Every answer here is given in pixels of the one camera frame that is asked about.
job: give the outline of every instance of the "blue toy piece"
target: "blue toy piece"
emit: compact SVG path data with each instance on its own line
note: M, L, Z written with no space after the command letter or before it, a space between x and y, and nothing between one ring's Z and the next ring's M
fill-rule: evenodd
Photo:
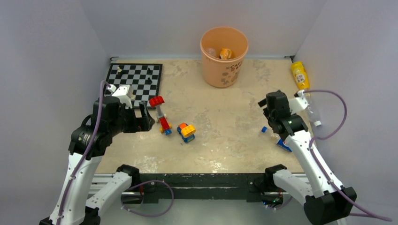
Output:
M167 130L165 130L164 131L164 134L167 136L167 135L170 135L171 134L171 129L167 129Z

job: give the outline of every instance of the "orange bucket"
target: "orange bucket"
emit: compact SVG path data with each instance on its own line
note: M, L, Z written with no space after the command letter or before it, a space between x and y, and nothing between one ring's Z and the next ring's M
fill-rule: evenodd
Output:
M229 60L222 60L210 55L207 49L215 49L216 56L222 48L232 50ZM246 36L232 27L215 27L208 30L200 40L202 51L203 78L217 88L231 86L237 80L243 59L249 49Z

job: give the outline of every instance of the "yellow mustard bottle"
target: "yellow mustard bottle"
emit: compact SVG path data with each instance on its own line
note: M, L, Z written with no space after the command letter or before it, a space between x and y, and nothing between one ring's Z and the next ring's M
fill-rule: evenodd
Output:
M303 62L297 61L291 65L291 73L293 74L294 80L296 81L297 87L300 90L309 89L310 82L308 80L306 69L303 66Z

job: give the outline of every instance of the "white wall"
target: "white wall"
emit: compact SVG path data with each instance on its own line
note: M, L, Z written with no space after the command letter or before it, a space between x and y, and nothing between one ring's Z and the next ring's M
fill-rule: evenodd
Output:
M80 2L2 2L0 224L51 214L71 132L92 111L107 63Z
M129 58L199 57L203 33L232 26L250 57L295 55L326 0L80 0L106 52Z
M319 141L325 161L358 202L398 221L398 1L328 0L298 51L312 89L340 93L347 122L335 137ZM315 95L325 127L343 115L334 97ZM350 217L352 224L392 224Z

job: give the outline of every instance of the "blue lego brick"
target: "blue lego brick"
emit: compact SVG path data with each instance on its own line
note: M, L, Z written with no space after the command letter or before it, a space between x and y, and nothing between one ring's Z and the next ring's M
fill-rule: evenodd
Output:
M164 131L164 134L165 134L165 135L170 135L170 134L171 134L171 129L165 130L165 131Z
M191 136L188 136L186 138L183 137L183 140L184 140L185 143L188 143L188 142L192 141L193 139L195 139L195 135L191 135Z

